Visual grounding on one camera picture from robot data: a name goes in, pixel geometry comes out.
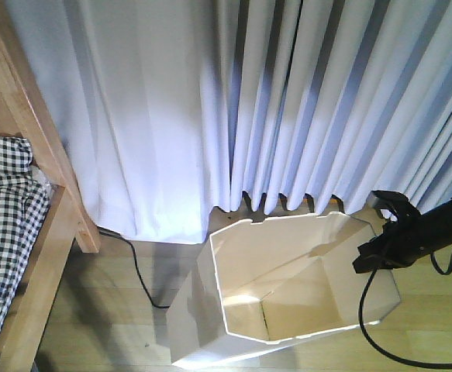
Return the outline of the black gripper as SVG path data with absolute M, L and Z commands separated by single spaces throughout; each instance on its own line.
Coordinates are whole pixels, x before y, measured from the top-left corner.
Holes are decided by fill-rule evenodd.
M 381 235 L 357 248 L 353 268 L 358 274 L 409 267 L 427 255 L 426 215 L 410 202 L 388 211 L 396 220 L 385 223 Z

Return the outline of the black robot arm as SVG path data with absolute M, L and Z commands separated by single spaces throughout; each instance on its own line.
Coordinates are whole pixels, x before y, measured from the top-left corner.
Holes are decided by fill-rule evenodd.
M 367 201 L 372 208 L 391 212 L 396 220 L 386 222 L 381 235 L 357 248 L 356 273 L 406 268 L 452 244 L 452 198 L 424 214 L 397 191 L 372 191 Z

